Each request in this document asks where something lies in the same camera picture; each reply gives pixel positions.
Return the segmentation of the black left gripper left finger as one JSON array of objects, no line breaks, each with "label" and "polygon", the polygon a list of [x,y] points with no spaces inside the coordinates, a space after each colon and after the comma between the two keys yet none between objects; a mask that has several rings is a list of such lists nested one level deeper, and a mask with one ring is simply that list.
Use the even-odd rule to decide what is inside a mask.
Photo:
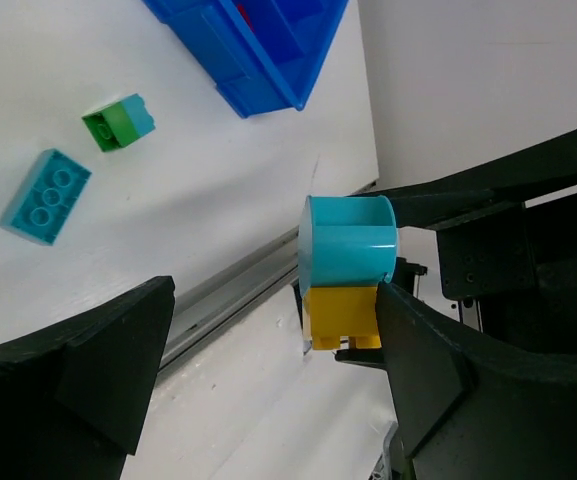
[{"label": "black left gripper left finger", "polygon": [[118,479],[135,454],[175,306],[157,276],[0,344],[0,479]]}]

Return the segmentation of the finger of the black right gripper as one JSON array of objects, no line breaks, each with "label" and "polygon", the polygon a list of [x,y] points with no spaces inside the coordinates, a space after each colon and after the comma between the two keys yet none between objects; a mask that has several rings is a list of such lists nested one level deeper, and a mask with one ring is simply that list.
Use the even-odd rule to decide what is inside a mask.
[{"label": "finger of the black right gripper", "polygon": [[385,370],[386,363],[381,348],[379,349],[340,349],[334,353],[334,359],[339,363]]},{"label": "finger of the black right gripper", "polygon": [[577,129],[446,177],[365,192],[392,205],[397,226],[439,231],[577,185]]}]

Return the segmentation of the cyan round lego with yellow brick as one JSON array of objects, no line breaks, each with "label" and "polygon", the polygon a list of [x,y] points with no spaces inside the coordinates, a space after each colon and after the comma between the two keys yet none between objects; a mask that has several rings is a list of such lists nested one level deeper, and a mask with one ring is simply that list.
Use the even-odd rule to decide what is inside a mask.
[{"label": "cyan round lego with yellow brick", "polygon": [[394,275],[397,221],[384,196],[309,196],[302,211],[297,263],[303,335],[315,350],[381,347],[377,286]]}]

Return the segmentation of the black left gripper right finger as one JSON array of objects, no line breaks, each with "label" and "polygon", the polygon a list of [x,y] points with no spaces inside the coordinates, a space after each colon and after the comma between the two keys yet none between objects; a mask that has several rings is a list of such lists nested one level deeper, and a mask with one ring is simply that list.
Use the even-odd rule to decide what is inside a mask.
[{"label": "black left gripper right finger", "polygon": [[375,311],[418,478],[577,479],[577,355],[522,350],[392,284]]}]

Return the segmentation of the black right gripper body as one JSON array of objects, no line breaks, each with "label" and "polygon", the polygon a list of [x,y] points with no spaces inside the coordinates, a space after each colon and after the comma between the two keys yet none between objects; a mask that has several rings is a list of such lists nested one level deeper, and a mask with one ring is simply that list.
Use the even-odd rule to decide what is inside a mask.
[{"label": "black right gripper body", "polygon": [[473,330],[392,291],[392,376],[470,380],[479,370],[577,380],[577,207],[399,199],[401,227],[437,235],[443,295],[473,302]]}]

